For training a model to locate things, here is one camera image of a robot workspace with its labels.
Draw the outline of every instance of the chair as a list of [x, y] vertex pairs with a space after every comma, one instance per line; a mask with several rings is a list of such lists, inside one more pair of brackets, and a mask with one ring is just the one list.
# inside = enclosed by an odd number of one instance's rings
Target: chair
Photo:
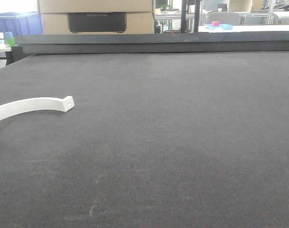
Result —
[[289, 25], [289, 11], [273, 12], [272, 15], [274, 25]]
[[216, 12], [210, 13], [207, 17], [206, 24], [212, 21], [220, 21], [221, 24], [239, 25], [240, 15], [236, 12]]

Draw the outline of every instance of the blue tray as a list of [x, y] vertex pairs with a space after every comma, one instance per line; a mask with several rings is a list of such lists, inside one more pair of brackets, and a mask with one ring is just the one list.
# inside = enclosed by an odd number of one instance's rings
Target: blue tray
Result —
[[224, 30], [231, 30], [233, 29], [233, 25], [229, 25], [229, 24], [220, 24], [220, 26], [212, 26], [212, 24], [206, 24], [205, 25], [205, 28], [207, 29], [211, 29], [211, 30], [214, 30], [214, 29], [218, 29], [218, 28], [222, 28]]

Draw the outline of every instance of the dark gray felt surface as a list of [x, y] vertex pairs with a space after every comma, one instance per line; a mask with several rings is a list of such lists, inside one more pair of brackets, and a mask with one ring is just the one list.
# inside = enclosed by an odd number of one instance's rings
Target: dark gray felt surface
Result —
[[0, 228], [289, 228], [289, 52], [35, 56], [0, 70]]

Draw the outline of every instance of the metal pole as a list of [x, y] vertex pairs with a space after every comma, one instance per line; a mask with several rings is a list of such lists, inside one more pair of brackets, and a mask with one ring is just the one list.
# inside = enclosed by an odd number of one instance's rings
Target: metal pole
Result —
[[196, 0], [194, 11], [194, 32], [198, 32], [198, 26], [200, 23], [200, 11], [201, 11], [201, 0]]
[[181, 33], [186, 33], [187, 27], [186, 10], [187, 10], [187, 0], [182, 0]]
[[275, 0], [269, 0], [269, 10], [268, 10], [268, 17], [267, 17], [267, 24], [270, 25], [272, 23], [272, 12], [273, 12], [273, 5]]

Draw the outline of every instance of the black device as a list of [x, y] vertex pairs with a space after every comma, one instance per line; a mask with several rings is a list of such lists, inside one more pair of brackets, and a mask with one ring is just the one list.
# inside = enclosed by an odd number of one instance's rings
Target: black device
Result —
[[126, 13], [68, 13], [68, 27], [71, 32], [124, 32]]
[[156, 0], [156, 6], [167, 6], [168, 0]]
[[228, 11], [227, 4], [217, 4], [218, 9], [222, 9], [222, 11]]

